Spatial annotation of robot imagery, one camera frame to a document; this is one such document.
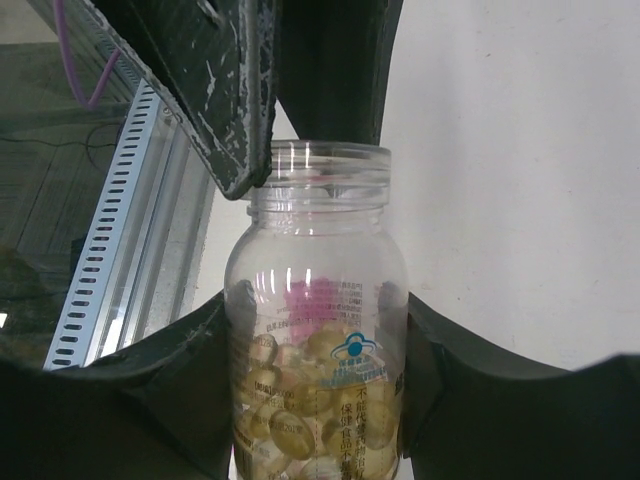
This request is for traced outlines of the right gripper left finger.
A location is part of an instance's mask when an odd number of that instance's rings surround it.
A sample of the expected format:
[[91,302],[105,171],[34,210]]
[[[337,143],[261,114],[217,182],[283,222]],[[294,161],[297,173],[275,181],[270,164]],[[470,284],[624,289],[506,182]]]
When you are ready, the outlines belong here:
[[215,296],[86,367],[1,362],[5,479],[224,479],[226,317]]

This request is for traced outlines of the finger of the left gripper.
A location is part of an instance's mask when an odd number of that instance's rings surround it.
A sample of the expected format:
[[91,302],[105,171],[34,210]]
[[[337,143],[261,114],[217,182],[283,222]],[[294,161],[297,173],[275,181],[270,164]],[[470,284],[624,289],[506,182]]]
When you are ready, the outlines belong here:
[[379,145],[402,0],[284,1],[278,100],[302,140]]
[[88,1],[88,13],[176,116],[228,200],[271,168],[275,1]]

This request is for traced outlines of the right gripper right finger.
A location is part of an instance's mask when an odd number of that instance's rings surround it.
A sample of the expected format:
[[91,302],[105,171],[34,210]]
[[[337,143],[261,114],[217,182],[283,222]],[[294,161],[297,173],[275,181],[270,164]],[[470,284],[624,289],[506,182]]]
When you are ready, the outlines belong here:
[[418,479],[635,479],[639,359],[569,371],[409,300],[402,445]]

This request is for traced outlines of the clear bottle yellow capsules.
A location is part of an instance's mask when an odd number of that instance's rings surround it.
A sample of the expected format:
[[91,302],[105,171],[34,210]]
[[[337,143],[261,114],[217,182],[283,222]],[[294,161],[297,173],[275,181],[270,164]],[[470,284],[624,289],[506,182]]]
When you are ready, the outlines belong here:
[[277,141],[224,279],[241,479],[391,479],[401,456],[404,259],[391,154]]

